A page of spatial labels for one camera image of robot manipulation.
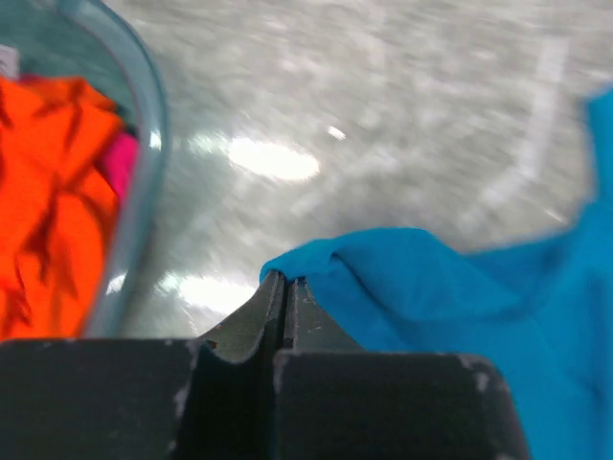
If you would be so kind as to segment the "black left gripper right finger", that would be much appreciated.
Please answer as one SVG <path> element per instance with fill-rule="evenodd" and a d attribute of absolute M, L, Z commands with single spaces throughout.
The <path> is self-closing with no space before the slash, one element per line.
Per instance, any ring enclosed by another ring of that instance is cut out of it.
<path fill-rule="evenodd" d="M 288 293 L 274 361 L 277 459 L 527 459 L 510 388 L 486 358 L 370 353 Z"/>

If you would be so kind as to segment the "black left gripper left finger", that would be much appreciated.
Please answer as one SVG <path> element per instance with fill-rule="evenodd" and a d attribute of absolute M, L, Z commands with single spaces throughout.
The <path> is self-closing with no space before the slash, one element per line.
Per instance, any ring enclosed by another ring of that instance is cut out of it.
<path fill-rule="evenodd" d="M 267 459 L 286 281 L 197 338 L 10 340 L 5 459 Z"/>

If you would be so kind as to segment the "blue t-shirt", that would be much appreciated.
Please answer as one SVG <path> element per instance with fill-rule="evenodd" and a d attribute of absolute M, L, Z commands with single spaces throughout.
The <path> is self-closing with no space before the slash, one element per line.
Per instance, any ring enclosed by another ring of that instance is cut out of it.
<path fill-rule="evenodd" d="M 269 262 L 359 345 L 461 352 L 504 374 L 536 459 L 612 455 L 612 95 L 587 103 L 598 190 L 557 234 L 459 253 L 417 228 L 311 241 Z"/>

